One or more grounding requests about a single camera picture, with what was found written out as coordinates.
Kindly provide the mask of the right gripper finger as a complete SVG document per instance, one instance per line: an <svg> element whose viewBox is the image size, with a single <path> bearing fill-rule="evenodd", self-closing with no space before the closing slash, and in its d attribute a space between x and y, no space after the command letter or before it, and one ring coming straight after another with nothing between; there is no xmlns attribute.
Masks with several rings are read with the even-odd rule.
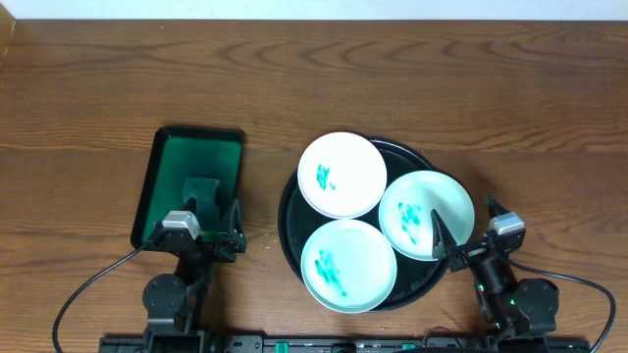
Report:
<svg viewBox="0 0 628 353"><path fill-rule="evenodd" d="M509 210L503 207L499 202L497 202L493 195L487 194L485 201L491 219L509 213Z"/></svg>
<svg viewBox="0 0 628 353"><path fill-rule="evenodd" d="M447 258L457 243L436 209L431 211L431 219L433 228L432 258Z"/></svg>

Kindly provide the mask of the green yellow sponge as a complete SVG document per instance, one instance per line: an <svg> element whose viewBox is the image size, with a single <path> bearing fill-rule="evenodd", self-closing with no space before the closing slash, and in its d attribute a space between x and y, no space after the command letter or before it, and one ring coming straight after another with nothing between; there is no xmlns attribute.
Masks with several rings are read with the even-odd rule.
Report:
<svg viewBox="0 0 628 353"><path fill-rule="evenodd" d="M203 231L213 231L220 223L217 190L220 181L214 178L189 177L183 184L183 202L194 197L197 211L194 214Z"/></svg>

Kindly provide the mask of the pale green plate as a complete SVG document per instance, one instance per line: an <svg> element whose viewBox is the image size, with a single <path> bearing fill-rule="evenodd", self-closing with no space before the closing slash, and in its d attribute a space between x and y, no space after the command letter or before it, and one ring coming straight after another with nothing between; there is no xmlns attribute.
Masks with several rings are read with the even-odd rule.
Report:
<svg viewBox="0 0 628 353"><path fill-rule="evenodd" d="M379 205L382 233L400 254L431 261L433 210L457 244L469 240L475 226L475 208L469 193L456 179L434 171L408 173L386 189Z"/></svg>
<svg viewBox="0 0 628 353"><path fill-rule="evenodd" d="M375 309L391 294L397 262L377 228L357 220L336 220L309 236L300 271L306 288L323 306L358 314Z"/></svg>

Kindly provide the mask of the white plate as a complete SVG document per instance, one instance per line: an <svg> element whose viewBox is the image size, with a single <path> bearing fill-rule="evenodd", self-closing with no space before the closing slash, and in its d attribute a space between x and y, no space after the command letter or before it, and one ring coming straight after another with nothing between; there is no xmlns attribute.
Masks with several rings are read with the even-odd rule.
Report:
<svg viewBox="0 0 628 353"><path fill-rule="evenodd" d="M344 131L311 142L300 157L296 176L309 206L332 219L354 219L370 212L388 181L386 163L374 143Z"/></svg>

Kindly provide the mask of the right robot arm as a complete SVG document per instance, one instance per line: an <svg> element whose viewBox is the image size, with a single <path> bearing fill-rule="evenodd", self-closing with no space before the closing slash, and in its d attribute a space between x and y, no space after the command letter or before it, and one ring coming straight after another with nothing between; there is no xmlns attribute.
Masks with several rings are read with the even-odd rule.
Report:
<svg viewBox="0 0 628 353"><path fill-rule="evenodd" d="M432 255L443 260L453 273L471 271L487 321L494 323L500 334L514 338L556 330L557 286L543 278L517 279L508 262L509 255L523 244L523 220L491 195L487 206L491 219L483 238L461 245L438 211L432 210Z"/></svg>

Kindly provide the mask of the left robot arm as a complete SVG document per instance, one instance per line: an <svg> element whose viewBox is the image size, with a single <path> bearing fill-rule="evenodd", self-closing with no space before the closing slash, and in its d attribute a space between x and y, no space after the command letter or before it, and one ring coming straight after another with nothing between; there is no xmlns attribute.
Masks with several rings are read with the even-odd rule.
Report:
<svg viewBox="0 0 628 353"><path fill-rule="evenodd" d="M201 236L200 223L188 209L170 212L156 225L149 249L178 258L171 274L154 277L144 288L142 302L147 329L154 335L184 335L198 330L204 299L216 265L232 263L247 246L240 204L234 200L210 240Z"/></svg>

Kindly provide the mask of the black rectangular tray green water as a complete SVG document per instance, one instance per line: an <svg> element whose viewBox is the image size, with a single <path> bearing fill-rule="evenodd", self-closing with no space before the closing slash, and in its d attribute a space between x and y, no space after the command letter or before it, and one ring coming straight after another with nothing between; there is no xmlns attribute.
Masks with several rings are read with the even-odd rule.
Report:
<svg viewBox="0 0 628 353"><path fill-rule="evenodd" d="M154 136L131 230L131 245L142 245L171 211L184 208L183 184L189 177L220 181L220 221L236 199L245 134L241 129L163 126ZM213 231L201 230L204 241Z"/></svg>

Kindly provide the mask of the round black tray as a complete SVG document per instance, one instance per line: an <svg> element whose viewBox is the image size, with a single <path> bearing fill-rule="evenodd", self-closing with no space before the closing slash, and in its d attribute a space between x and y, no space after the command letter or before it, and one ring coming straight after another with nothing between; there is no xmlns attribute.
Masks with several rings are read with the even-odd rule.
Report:
<svg viewBox="0 0 628 353"><path fill-rule="evenodd" d="M397 141L372 138L387 166L388 182L416 171L433 171L436 167L416 150ZM284 189L279 213L278 232L283 252L297 278L302 278L300 258L306 240L318 227L331 219L305 201L298 187L297 176L291 176ZM418 261L395 254L397 275L388 297L373 310L386 312L407 306L425 296L444 276L447 265L441 260Z"/></svg>

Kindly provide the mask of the pale green plate front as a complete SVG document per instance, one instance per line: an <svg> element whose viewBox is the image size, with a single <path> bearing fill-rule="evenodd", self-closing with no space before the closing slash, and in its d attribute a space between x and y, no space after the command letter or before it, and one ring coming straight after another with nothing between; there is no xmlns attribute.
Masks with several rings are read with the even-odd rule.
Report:
<svg viewBox="0 0 628 353"><path fill-rule="evenodd" d="M306 288L323 306L358 314L375 309L391 294L397 262L377 228L357 220L336 220L309 236L300 271Z"/></svg>

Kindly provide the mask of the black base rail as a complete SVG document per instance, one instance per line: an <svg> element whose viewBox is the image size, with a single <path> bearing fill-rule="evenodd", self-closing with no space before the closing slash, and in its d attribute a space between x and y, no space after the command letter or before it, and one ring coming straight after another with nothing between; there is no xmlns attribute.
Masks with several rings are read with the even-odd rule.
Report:
<svg viewBox="0 0 628 353"><path fill-rule="evenodd" d="M409 353L409 352L588 352L579 339L524 338L492 345L485 338L427 339L262 337L259 335L102 337L99 353Z"/></svg>

